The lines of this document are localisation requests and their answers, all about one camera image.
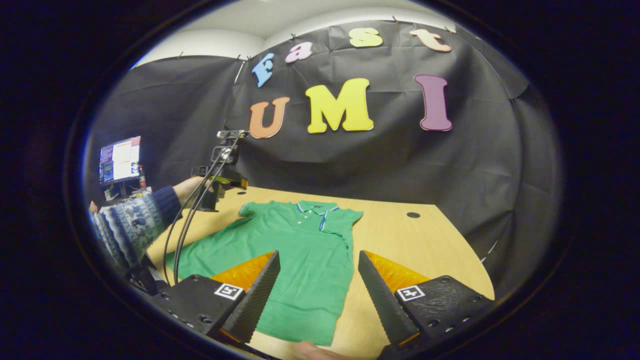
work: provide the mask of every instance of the knitted sleeve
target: knitted sleeve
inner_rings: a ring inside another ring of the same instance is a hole
[[[130,269],[173,222],[180,202],[171,186],[130,202],[102,208],[91,219],[116,265]]]

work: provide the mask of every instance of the wooden table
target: wooden table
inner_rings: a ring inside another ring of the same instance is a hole
[[[282,192],[249,187],[227,191],[217,209],[219,213],[197,212],[189,227],[185,245],[222,230],[239,218],[238,210],[246,202],[297,203],[300,200],[335,202],[342,209],[363,211],[353,226],[354,272],[345,299],[342,316],[336,323],[333,344],[328,348],[339,354],[359,358],[376,358],[389,342],[371,302],[364,282],[358,273],[358,255],[368,250],[396,263],[407,266],[430,279],[450,275],[470,288],[494,299],[493,286],[484,266],[462,235],[435,205],[405,204],[370,200],[343,199],[302,193]],[[408,217],[407,213],[420,217]],[[176,241],[184,218],[172,233],[169,251],[175,251]],[[167,232],[158,237],[148,249],[151,260],[162,273],[162,257]],[[170,283],[173,273],[167,269]],[[255,332],[249,346],[280,359],[300,359],[294,343]]]

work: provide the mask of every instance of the polo shirt collar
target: polo shirt collar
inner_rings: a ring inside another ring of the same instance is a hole
[[[300,211],[301,213],[306,213],[311,210],[318,215],[322,215],[327,211],[338,209],[338,205],[334,202],[314,202],[301,200],[296,205],[298,206],[298,211]]]

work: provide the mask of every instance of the green polo shirt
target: green polo shirt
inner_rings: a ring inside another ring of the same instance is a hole
[[[280,252],[280,275],[257,330],[287,341],[331,345],[353,276],[352,225],[361,211],[327,202],[248,202],[236,220],[180,252],[180,274],[214,276],[267,252]],[[173,254],[167,256],[173,266]]]

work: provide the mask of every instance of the monitor screen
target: monitor screen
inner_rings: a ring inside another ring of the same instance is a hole
[[[103,147],[100,150],[100,184],[137,178],[139,156],[140,136]]]

